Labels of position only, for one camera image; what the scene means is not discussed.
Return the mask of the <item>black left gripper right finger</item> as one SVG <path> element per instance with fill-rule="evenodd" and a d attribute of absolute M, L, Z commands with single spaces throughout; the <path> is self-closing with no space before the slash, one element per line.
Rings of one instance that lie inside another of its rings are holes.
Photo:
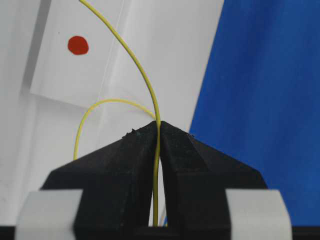
<path fill-rule="evenodd" d="M 258 170 L 165 121 L 160 160 L 168 226 L 180 234 L 230 234 L 226 189 L 267 189 Z"/>

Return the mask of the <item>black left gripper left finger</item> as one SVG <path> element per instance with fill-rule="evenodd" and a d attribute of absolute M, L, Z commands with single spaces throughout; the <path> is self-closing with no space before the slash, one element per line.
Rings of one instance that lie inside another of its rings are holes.
<path fill-rule="evenodd" d="M 76 234 L 131 234 L 149 223 L 155 121 L 50 172 L 42 190 L 81 189 Z"/>

